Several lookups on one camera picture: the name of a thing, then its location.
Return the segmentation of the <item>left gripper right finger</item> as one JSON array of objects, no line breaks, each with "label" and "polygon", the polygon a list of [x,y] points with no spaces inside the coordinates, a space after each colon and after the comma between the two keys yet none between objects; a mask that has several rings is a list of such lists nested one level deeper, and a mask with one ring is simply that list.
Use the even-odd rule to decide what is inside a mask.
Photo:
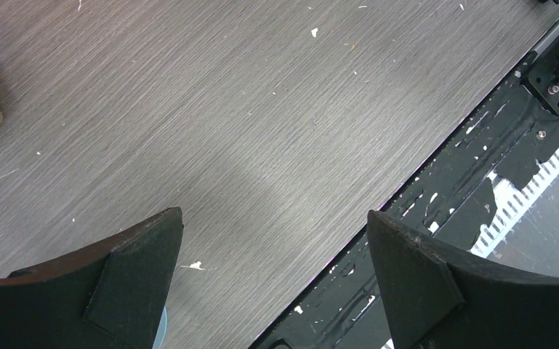
[{"label": "left gripper right finger", "polygon": [[501,265],[380,211],[366,235],[397,348],[559,348],[559,278]]}]

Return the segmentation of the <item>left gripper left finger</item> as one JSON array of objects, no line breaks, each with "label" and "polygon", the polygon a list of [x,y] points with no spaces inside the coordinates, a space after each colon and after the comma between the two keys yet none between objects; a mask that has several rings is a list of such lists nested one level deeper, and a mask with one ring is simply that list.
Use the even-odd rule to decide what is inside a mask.
[{"label": "left gripper left finger", "polygon": [[0,348],[152,348],[182,235],[170,207],[0,278]]}]

